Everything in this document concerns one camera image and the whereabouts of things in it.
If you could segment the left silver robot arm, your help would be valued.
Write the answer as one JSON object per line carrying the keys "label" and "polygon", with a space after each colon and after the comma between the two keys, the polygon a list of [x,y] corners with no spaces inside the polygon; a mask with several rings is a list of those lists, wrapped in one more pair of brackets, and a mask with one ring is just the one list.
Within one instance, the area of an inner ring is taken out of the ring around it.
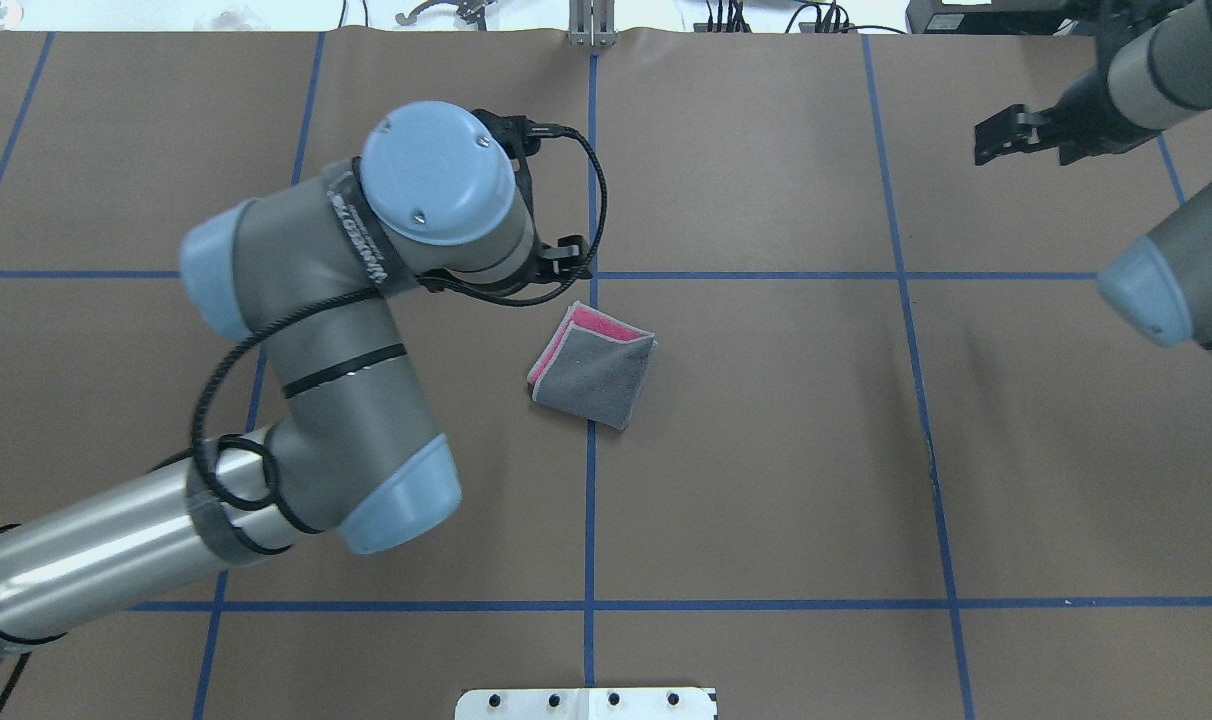
{"label": "left silver robot arm", "polygon": [[461,482],[388,299],[545,304],[601,234],[539,238],[528,158],[578,128],[442,101],[381,118],[362,152],[187,233],[181,282],[228,352],[187,447],[141,478],[0,527],[0,665],[159,594],[335,530],[391,550],[458,509]]}

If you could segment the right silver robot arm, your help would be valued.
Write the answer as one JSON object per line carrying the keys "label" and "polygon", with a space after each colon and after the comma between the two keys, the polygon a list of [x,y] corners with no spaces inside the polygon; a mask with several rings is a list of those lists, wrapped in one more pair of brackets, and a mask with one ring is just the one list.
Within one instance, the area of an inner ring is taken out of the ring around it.
{"label": "right silver robot arm", "polygon": [[1094,64],[1048,108],[1014,104],[973,128],[973,162],[1054,152],[1063,167],[1156,142],[1176,208],[1100,269],[1100,299],[1154,345],[1212,359],[1212,175],[1179,172],[1170,132],[1212,113],[1212,1],[1082,1]]}

